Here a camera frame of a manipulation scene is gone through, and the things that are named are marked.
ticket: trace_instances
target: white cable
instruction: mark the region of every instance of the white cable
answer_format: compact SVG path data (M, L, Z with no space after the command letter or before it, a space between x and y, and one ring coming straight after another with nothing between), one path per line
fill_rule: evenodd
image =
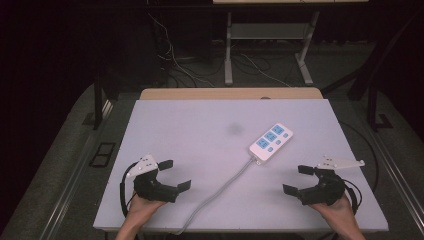
M181 70L181 71L183 71L185 74L187 74L189 77L191 77L191 78L193 78L193 79L196 79L197 81L199 81L199 82L204 82L204 83L207 83L207 84L209 84L211 87L215 87L215 85L213 85L210 81L207 81L207 80L202 80L202 79L200 79L200 78L198 78L198 77L195 77L195 76L193 76L193 75L191 75L191 74L189 74L184 68L182 68L179 64L178 64L178 62L177 62L177 60L175 59L175 56L174 56L174 47L172 46L172 44L171 44L171 41L169 40L169 36L168 36L168 29L165 27L165 26L163 26L159 21L157 21L152 15L150 15L150 13L149 13L149 16L150 16L150 18L153 20L153 21L155 21L159 26L161 26L163 29L165 29L165 35L166 35L166 39L168 40L168 43L169 43L169 50L168 50L168 52L166 53L166 54L168 54L168 53L171 53L171 56L172 56L172 60L174 60L174 63L175 63L175 65ZM166 59L166 58L164 58L164 57L162 57L162 56L160 56L160 55L158 55L158 57L160 57L160 58L162 58L162 59L164 59L164 60L171 60L171 59Z
M175 65L181 70L181 71L183 71L185 74L187 74L188 76L190 76L191 78L193 78L193 79L196 79L197 81L199 81L199 82L204 82L204 83L207 83L207 84L209 84L211 87L215 87L215 85L213 85L210 81L207 81L207 80L202 80L202 79L200 79L200 78L197 78L197 77L195 77L195 76L193 76L193 75L191 75L190 73L188 73L184 68L182 68L179 64L178 64L178 62L177 62L177 60L175 59L175 56L174 56L174 47L171 45L171 55L172 55L172 59L174 60L174 63L175 63Z
M272 80L275 80L275 81L277 81L277 82L280 82L280 83L282 83L282 84L284 84L284 85L286 85L287 87L292 87L292 86L290 86L290 85L288 85L287 83L285 83L285 82L283 82L283 81L281 81L281 80L279 80L279 79L276 79L276 78L274 78L274 77L271 77L271 76L269 76L268 74L266 74L266 73L264 73L264 72L262 72L262 70L248 57L248 56L246 56L245 54L241 54L243 57L245 57L245 58L247 58L247 60L249 60L252 64L253 64L253 66L262 74L262 75L264 75L265 77L268 77L268 78L270 78L270 79L272 79Z
M255 162L256 159L255 157L252 157L249 159L249 161L240 169L240 171L234 175L232 178L230 178L220 189L218 189L218 191L216 191L212 196L210 196L209 198L207 198L205 201L203 201L194 211L193 213L190 215L190 217L187 219L186 223L184 224L184 226L180 229L180 231L174 233L176 235L179 235L181 233L183 233L187 227L190 225L191 221L193 220L194 216L202 209L204 208L206 205L208 205L209 203L211 203L213 200L215 200L222 192L224 192L225 189L227 189L228 186L231 185L231 183L233 183L238 177L240 177L244 171L246 171L247 167L250 166L250 164L252 162Z

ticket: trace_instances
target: metal frame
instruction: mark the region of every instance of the metal frame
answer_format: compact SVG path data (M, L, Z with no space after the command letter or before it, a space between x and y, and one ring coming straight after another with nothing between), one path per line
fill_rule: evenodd
M305 84L313 84L311 75L305 63L315 26L318 21L319 11L315 11L311 21L308 23L281 23L281 24L233 24L231 22L231 12L227 14L227 39L225 54L225 85L233 85L232 65L231 65L231 39L303 39L303 47L299 53L295 54L296 62L302 73Z

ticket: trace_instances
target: white mount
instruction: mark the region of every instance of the white mount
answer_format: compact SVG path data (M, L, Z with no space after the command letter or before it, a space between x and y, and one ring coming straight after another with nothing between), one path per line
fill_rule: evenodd
M152 155L147 154L140 159L140 161L130 169L127 173L127 178L135 177L140 174L153 171L158 168L158 164Z
M335 170L335 169L362 167L362 166L365 166L364 160L356 161L351 159L324 155L321 158L321 162L317 165L317 168Z

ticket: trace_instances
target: dark background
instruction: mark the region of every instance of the dark background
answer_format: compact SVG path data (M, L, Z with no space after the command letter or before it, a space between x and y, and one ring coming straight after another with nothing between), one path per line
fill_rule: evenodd
M368 71L361 75L367 84L370 69L387 51L389 40L421 5L421 1L413 0L375 0L365 8L322 10L314 41L376 42ZM257 16L249 11L238 14L240 18L249 16L249 21L278 18L278 14ZM421 11L408 25L373 78L421 137L423 98L418 91L423 89L424 76L423 15ZM167 12L161 19L175 45L193 51L205 61L210 54L210 40L225 36L222 12ZM156 51L162 50L162 39L155 28L150 28L151 24L141 10L83 10L78 2L70 0L1 0L0 232L73 104L96 76L101 77L108 98L116 98L120 91L140 91L161 84L160 62L155 56Z

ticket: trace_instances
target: wire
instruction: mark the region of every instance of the wire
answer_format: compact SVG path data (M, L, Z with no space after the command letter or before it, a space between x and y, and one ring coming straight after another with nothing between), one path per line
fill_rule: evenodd
M214 85L213 83L211 83L210 81L208 81L208 80L203 80L203 79L200 79L200 78L197 78L197 77L195 77L195 76L191 75L190 73L188 73L188 72L187 72L184 68L182 68L182 67L178 64L177 60L175 60L174 47L173 47L172 45L171 45L171 55L172 55L172 59L174 60L175 65L176 65L179 69L181 69L181 71L183 71L185 74L187 74L189 77L191 77L191 78L193 78L193 79L195 79L195 80L197 80L197 81L199 81L199 82L207 83L207 84L209 84L211 87L215 87L215 85Z
M373 159L374 159L374 163L375 163L375 180L374 180L374 184L371 188L372 192L374 193L377 189L378 182L379 182L379 179L380 179L380 166L378 164L377 155L375 154L374 148L372 147L371 143L365 138L365 136L362 135L358 130L356 130L355 128L353 128L352 126L350 126L349 124L347 124L343 121L339 120L339 123L343 124L344 126L350 128L352 131L357 133L367 143L368 147L370 148Z
M179 86L179 83L178 83L178 79L175 78L174 76L170 75L168 72L167 72L167 74L170 78L174 79L175 84L176 84L176 88L179 88L180 86Z
M264 75L265 77L268 77L268 78L270 78L270 79L272 79L272 80L275 80L275 81L277 81L277 82L280 82L280 83L282 83L282 84L284 84L284 85L286 85L287 87L292 87L292 86L290 86L290 85L288 85L287 83L285 83L285 82L283 82L283 81L281 81L281 80L279 80L279 79L276 79L276 78L274 78L274 77L271 77L271 76L269 76L268 74L266 74L266 73L264 73L248 56L246 56L245 54L241 54L243 57L245 57L245 58L247 58L247 60L249 60L252 64L253 64L253 66L255 66L256 67L256 69L258 69L258 71L260 72L260 73L262 73L262 75Z
M244 62L238 60L237 58L234 58L235 61L239 62L240 64L244 65L245 67L248 67L248 68L251 68L251 69L254 69L254 70L258 70L259 69L261 71L267 71L267 70L271 69L271 64L265 58L261 57L260 59L263 60L267 64L267 67L266 68L260 68L258 66L258 64L253 64L253 66L252 66L252 64L251 64L252 61L250 61L250 63L244 63Z
M178 70L178 69L174 69L174 71L176 71L176 72L180 72L180 73L184 73L184 72L182 72L182 71L180 71L180 70ZM167 73L168 74L168 76L170 76L171 78L173 78L175 81L177 81L177 82L180 82L181 84L183 84L185 87L187 87L187 88L192 88L192 87L190 87L190 86L188 86L183 80L181 80L180 78L178 78L177 76L173 76L173 75L171 75L170 73ZM196 84L196 81L192 78L192 77L190 77L190 76L188 76L189 78L190 78L190 80L193 82L193 84L194 84L194 87L195 88L197 88L197 84Z
M249 161L240 169L240 171L234 175L232 178L230 178L220 189L218 189L218 191L216 191L212 196L210 196L209 198L207 198L205 201L203 201L194 211L193 213L190 215L190 217L187 219L186 223L184 224L184 226L182 227L182 229L180 229L180 231L178 231L177 233L174 233L176 235L181 234L182 232L184 232L187 227L190 225L191 221L193 220L194 216L202 209L204 208L206 205L208 205L209 203L211 203L213 200L215 200L222 192L224 192L225 189L227 189L231 183L233 183L238 177L240 177L244 171L246 171L247 167L250 166L250 164L252 162L255 161L255 157L252 157L249 159Z
M119 184L119 198L121 201L121 209L122 209L122 213L124 214L125 217L127 217L128 214L128 204L126 204L125 202L125 179L126 176L128 174L128 172L131 170L131 168L133 168L135 165L137 165L137 162L132 163L127 170L125 170L124 175L122 176L122 181Z
M224 59L222 59L222 61L220 61L220 64L219 64L219 66L218 66L218 68L216 70L214 70L213 72L210 72L210 73L202 73L202 74L196 73L192 69L190 69L188 67L185 67L185 66L182 66L182 64L190 64L190 63L181 63L180 62L180 66L182 68L186 69L187 71L193 73L197 77L207 77L207 76L215 75L215 74L217 74L221 70L222 66L224 65Z
M174 54L174 46L172 45L172 43L171 43L171 41L170 41L170 39L169 39L169 35L168 35L168 29L163 25L163 24L161 24L158 20L156 20L150 13L149 13L149 17L155 22L155 23L157 23L159 26L161 26L164 30L165 30L165 35L166 35L166 39L167 39L167 41L168 41L168 43L169 43L169 50L168 50L168 52L166 53L166 54L171 54L171 59L173 60L173 62L175 63L175 66L177 66L179 69L181 69L185 74L187 74L190 78L192 78L192 79L195 79L195 80L197 80L197 81L199 81L199 82L203 82L203 83L207 83L207 84L209 84L211 87L215 87L215 85L213 84L213 83L211 83L210 81L208 81L208 80L203 80L203 79L200 79L200 78L198 78L198 77L196 77L196 76L193 76L193 75L191 75L190 73L188 73L184 68L182 68L181 66L180 66L180 64L177 62L177 60L176 60L176 58L175 58L175 54Z
M242 65L245 65L245 66L247 66L245 63L243 63L243 62L241 62L240 60L238 60L237 58L235 58L234 56L231 58L231 63L238 69L238 70L240 70L241 72L243 72L243 73L245 73L245 74L248 74L248 75L253 75L253 76L258 76L258 75L260 75L261 73L259 73L258 71L255 71L255 72L247 72L246 70L243 70L243 68L241 68L240 66L239 66L239 64L242 64ZM254 67L252 67L251 65L249 65L249 66L247 66L248 68L251 68L251 69L255 69L256 70L256 68L254 68Z
M134 194L132 195L132 197L130 198L130 200L128 200L128 202L127 202L127 208L128 208L128 205L130 205L130 203L131 203L132 199L135 197L135 195L137 195L137 193L134 193Z
M362 204L362 192L359 190L359 188L355 185L355 184L353 184L352 182L350 182L350 181L348 181L348 180L346 180L346 179L343 179L343 181L345 181L345 182L347 182L347 183L349 183L350 185L352 185L355 189L356 189L356 191L358 191L358 193L359 193L359 197L360 197L360 200L359 200L359 202L358 202L358 206L356 206L357 208L359 208L359 206L361 206L361 204Z

